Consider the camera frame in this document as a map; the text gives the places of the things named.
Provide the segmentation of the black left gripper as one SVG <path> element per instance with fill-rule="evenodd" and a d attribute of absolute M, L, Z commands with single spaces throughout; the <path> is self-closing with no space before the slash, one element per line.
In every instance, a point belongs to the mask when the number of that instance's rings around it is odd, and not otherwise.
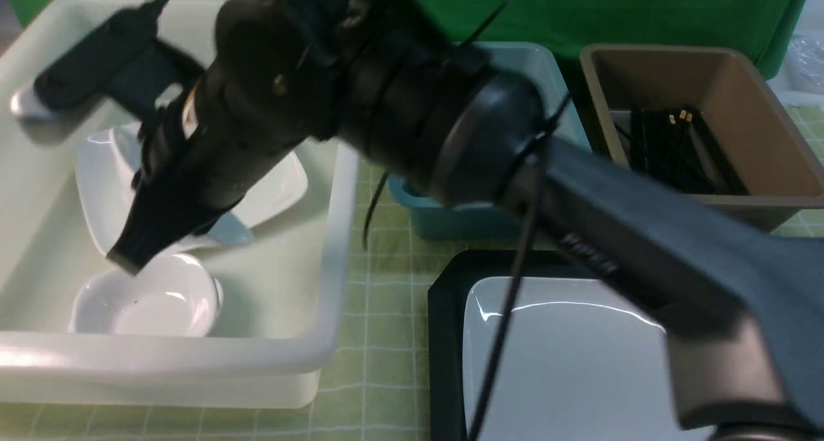
<path fill-rule="evenodd" d="M 156 101 L 169 86 L 189 88 L 204 71 L 194 57 L 159 38 L 169 1 L 147 0 L 113 13 L 12 95 L 12 115 L 56 122 L 80 118 L 109 99 L 138 120 L 153 121 Z"/>

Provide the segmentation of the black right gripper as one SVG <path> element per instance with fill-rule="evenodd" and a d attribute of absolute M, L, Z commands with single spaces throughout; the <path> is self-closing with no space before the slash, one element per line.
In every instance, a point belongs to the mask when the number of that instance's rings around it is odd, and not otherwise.
<path fill-rule="evenodd" d="M 228 0 L 216 57 L 142 141 L 127 221 L 107 259 L 136 274 L 206 232 L 298 145 L 339 138 L 373 156 L 429 115 L 451 50 L 416 0 Z"/>

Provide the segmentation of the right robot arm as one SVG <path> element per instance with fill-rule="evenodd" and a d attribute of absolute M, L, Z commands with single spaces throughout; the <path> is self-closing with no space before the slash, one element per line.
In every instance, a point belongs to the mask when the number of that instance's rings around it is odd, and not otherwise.
<path fill-rule="evenodd" d="M 667 332 L 683 429 L 822 438 L 820 239 L 774 238 L 556 138 L 538 89 L 455 45 L 415 0 L 229 0 L 216 59 L 144 122 L 107 258 L 130 274 L 205 232 L 307 138 L 339 138 L 449 207 L 491 203 L 523 239 L 467 437 L 482 434 L 526 253 L 557 250 Z"/>

